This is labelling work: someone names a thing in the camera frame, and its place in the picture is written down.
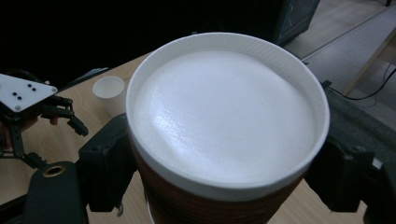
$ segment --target table surface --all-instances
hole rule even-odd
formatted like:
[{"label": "table surface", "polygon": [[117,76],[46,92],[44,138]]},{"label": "table surface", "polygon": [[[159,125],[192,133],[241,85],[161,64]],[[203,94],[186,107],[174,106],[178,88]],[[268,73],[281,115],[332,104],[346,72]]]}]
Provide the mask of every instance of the table surface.
[{"label": "table surface", "polygon": [[[104,76],[118,76],[128,83],[134,70],[147,56],[148,54],[143,55],[98,77],[59,92],[57,95],[74,101],[73,108],[76,116],[84,122],[90,133],[85,137],[77,135],[67,125],[67,119],[60,119],[56,126],[50,125],[47,119],[40,119],[36,125],[22,133],[25,152],[38,153],[48,163],[77,161],[78,150],[111,120],[105,108],[92,93],[94,82]],[[30,177],[34,171],[22,161],[0,160],[0,203],[6,203],[27,193]],[[151,223],[138,172],[134,174],[123,197],[123,206],[124,213],[121,217],[117,217],[117,209],[111,213],[93,213],[87,207],[90,223]],[[302,181],[272,217],[269,224],[360,224],[363,223],[362,217],[365,209],[366,205],[361,203],[357,213],[334,213],[321,202],[306,182]]]}]

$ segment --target floor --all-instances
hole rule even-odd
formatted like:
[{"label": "floor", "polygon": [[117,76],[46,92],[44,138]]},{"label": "floor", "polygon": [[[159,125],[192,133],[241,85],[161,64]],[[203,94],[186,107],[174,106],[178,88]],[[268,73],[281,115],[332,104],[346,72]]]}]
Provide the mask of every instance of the floor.
[{"label": "floor", "polygon": [[[329,80],[343,92],[388,34],[396,27],[396,4],[385,0],[321,0],[309,29],[284,49],[305,63],[320,82]],[[394,65],[384,63],[376,74],[349,94],[360,98],[377,91]],[[349,101],[396,130],[396,77],[377,95]]]}]

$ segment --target white metal plate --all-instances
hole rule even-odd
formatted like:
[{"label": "white metal plate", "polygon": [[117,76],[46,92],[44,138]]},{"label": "white metal plate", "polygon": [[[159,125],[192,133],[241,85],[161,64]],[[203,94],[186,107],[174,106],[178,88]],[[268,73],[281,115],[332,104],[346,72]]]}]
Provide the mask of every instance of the white metal plate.
[{"label": "white metal plate", "polygon": [[56,87],[47,84],[0,74],[0,102],[17,113],[57,91]]}]

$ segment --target small white cup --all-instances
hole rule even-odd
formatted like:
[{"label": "small white cup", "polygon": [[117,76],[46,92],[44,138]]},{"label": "small white cup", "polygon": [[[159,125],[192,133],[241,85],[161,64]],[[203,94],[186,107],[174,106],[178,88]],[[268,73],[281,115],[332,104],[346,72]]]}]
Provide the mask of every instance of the small white cup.
[{"label": "small white cup", "polygon": [[125,113],[125,82],[120,77],[102,77],[92,87],[92,92],[104,105],[111,117]]}]

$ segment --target cup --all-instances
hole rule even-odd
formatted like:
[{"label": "cup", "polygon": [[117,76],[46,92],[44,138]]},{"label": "cup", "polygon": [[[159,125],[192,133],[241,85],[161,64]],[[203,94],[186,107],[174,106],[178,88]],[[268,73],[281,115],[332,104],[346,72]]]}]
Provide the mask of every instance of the cup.
[{"label": "cup", "polygon": [[120,77],[102,77],[92,87],[93,94],[100,99],[111,117],[125,113],[125,83]]},{"label": "cup", "polygon": [[299,59],[232,33],[152,52],[129,83],[126,116],[155,224],[267,223],[330,123],[326,95]]}]

